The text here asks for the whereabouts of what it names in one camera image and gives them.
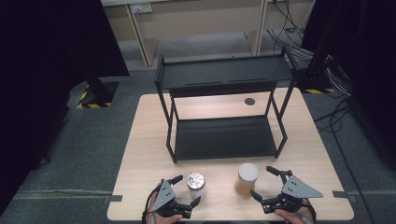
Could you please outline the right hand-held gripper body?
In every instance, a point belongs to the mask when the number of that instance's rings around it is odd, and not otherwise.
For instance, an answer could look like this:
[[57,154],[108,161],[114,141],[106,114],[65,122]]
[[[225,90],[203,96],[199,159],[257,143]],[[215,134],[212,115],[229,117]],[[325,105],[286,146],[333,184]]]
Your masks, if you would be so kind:
[[297,212],[303,206],[303,199],[323,197],[321,192],[294,176],[291,170],[280,171],[279,177],[283,183],[281,192],[273,199],[262,198],[261,205],[265,214],[273,213],[276,209]]

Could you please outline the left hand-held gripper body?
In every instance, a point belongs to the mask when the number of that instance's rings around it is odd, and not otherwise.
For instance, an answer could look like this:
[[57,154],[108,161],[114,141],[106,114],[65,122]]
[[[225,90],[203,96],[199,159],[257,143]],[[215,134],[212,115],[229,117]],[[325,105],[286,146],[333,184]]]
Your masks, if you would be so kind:
[[179,180],[164,180],[159,186],[157,198],[153,205],[153,213],[162,217],[182,215],[184,218],[191,217],[192,206],[181,204],[176,201],[176,193],[172,189]]

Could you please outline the glass jar with silver lid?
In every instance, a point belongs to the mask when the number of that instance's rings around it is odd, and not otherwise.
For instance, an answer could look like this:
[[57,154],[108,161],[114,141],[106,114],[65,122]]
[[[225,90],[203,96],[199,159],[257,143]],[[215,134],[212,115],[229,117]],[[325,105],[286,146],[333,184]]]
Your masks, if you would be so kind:
[[187,177],[187,186],[191,197],[203,199],[206,195],[205,177],[199,172],[192,172]]

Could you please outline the brown jar with white lid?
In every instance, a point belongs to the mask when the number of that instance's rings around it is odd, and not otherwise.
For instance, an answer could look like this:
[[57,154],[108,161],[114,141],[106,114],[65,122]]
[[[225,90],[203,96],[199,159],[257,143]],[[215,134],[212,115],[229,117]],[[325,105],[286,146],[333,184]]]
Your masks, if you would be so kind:
[[235,192],[243,198],[249,198],[251,196],[250,192],[255,189],[258,175],[258,168],[253,163],[241,164],[234,184]]

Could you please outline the black metal two-tier rack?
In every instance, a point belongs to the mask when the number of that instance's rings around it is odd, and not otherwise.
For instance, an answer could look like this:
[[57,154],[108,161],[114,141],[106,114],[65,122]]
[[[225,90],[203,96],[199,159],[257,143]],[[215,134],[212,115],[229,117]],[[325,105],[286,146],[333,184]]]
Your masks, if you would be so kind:
[[[287,46],[279,54],[257,57],[172,63],[160,57],[154,83],[172,161],[277,158],[288,139],[282,119],[298,68]],[[269,94],[262,114],[182,119],[177,112],[176,99],[257,92]]]

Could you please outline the person's left hand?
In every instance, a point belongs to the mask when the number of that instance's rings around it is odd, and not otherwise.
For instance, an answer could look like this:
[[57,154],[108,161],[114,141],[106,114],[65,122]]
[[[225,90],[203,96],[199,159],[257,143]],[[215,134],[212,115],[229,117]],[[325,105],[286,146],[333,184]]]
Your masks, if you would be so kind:
[[146,222],[146,224],[176,224],[178,221],[180,221],[183,218],[182,215],[162,217],[159,214],[152,212],[157,195],[158,187],[156,187],[148,196],[148,202],[145,208],[146,214],[144,215],[144,221]]

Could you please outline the person's right hand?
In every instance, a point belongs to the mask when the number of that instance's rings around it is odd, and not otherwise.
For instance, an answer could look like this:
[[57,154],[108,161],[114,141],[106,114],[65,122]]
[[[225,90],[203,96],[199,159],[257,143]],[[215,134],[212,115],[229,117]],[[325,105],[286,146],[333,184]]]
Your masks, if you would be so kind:
[[315,224],[315,220],[308,206],[310,202],[307,199],[302,200],[303,206],[294,213],[276,209],[275,214],[282,217],[286,224]]

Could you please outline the black stand with striped base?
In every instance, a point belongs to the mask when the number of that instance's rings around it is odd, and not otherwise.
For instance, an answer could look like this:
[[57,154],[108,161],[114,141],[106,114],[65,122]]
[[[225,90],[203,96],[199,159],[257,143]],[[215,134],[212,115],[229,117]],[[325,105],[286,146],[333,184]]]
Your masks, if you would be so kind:
[[88,86],[79,99],[78,108],[110,107],[119,82],[102,82],[98,77],[87,76],[87,83]]
[[333,92],[333,86],[327,76],[325,61],[326,50],[316,50],[307,61],[299,61],[299,69],[294,71],[297,81],[295,87],[304,93]]

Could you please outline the black curtain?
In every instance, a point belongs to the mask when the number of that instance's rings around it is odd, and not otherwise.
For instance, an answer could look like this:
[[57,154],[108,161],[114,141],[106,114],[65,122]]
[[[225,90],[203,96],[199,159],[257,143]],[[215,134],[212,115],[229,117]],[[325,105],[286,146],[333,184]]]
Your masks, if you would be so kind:
[[100,0],[0,0],[0,216],[87,76],[128,69]]
[[396,171],[396,0],[316,0],[303,48],[340,63],[352,106]]

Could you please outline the beige wooden shelving unit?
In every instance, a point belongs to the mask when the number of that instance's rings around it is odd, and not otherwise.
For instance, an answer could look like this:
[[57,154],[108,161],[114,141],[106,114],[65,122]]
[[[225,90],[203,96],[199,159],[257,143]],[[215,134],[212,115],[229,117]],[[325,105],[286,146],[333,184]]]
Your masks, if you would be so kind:
[[[257,56],[300,47],[316,0],[100,0],[125,61]],[[131,4],[151,3],[134,14]]]

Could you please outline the white wall socket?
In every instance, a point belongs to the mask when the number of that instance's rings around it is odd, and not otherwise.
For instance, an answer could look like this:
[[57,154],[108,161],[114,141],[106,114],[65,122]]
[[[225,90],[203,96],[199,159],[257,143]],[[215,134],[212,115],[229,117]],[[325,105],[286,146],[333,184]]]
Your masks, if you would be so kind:
[[151,3],[135,3],[130,5],[130,9],[134,14],[152,13]]

